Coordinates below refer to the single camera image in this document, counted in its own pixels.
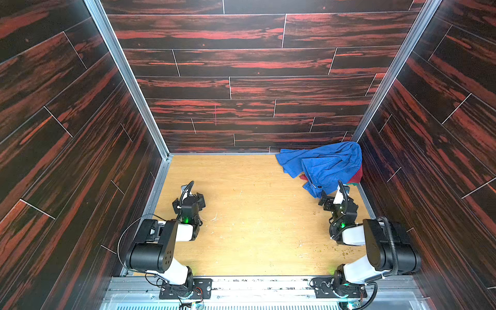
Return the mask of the blue cloth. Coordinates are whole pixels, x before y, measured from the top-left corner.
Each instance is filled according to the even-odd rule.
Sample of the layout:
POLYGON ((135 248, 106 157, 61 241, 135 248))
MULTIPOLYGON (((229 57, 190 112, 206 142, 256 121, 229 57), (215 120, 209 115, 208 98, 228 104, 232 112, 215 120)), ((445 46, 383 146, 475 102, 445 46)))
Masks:
POLYGON ((276 159, 285 173, 308 177, 304 188, 314 198, 332 193, 338 183, 347 184, 362 167, 362 149, 356 142, 341 142, 311 150, 282 149, 276 159))

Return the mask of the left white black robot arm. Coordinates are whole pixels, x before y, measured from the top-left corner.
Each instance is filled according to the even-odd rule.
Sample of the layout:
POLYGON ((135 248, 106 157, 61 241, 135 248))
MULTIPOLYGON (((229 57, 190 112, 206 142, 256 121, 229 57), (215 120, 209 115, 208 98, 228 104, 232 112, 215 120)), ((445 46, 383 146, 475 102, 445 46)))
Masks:
POLYGON ((176 219, 144 220, 126 254, 126 266, 140 273, 156 275, 163 280, 165 290, 178 296, 185 298, 192 294, 192 270, 174 258, 174 250, 178 242, 196 240, 203 224, 199 212, 204 207, 204 195, 188 194, 173 201, 176 219))

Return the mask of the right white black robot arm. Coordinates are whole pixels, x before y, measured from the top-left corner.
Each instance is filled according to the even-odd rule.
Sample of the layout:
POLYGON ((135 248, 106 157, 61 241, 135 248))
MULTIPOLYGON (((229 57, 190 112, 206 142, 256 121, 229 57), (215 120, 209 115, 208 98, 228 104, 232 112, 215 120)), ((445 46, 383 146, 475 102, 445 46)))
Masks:
POLYGON ((319 205, 331 213, 329 235, 338 245, 364 246, 364 257, 337 267, 331 278, 316 278, 316 295, 364 298, 366 285, 389 276, 414 273, 421 268, 421 256, 414 249, 405 228, 385 217, 357 223, 358 205, 339 189, 335 196, 323 194, 319 205))

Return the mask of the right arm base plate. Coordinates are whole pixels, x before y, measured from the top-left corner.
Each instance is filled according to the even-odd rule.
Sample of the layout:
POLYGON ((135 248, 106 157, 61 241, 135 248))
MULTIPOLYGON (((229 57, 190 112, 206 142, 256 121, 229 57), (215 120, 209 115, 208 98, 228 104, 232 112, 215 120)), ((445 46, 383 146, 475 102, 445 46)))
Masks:
POLYGON ((313 278, 310 280, 309 286, 314 290, 317 299, 361 299, 368 296, 365 285, 335 280, 333 277, 313 278))

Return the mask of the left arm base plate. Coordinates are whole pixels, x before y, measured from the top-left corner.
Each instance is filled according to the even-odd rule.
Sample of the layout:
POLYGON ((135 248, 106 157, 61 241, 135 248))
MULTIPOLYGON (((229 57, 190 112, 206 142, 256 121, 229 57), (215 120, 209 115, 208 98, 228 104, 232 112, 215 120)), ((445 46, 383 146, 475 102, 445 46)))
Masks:
POLYGON ((160 288, 160 300, 209 300, 211 298, 213 279, 193 278, 186 284, 164 284, 160 288))

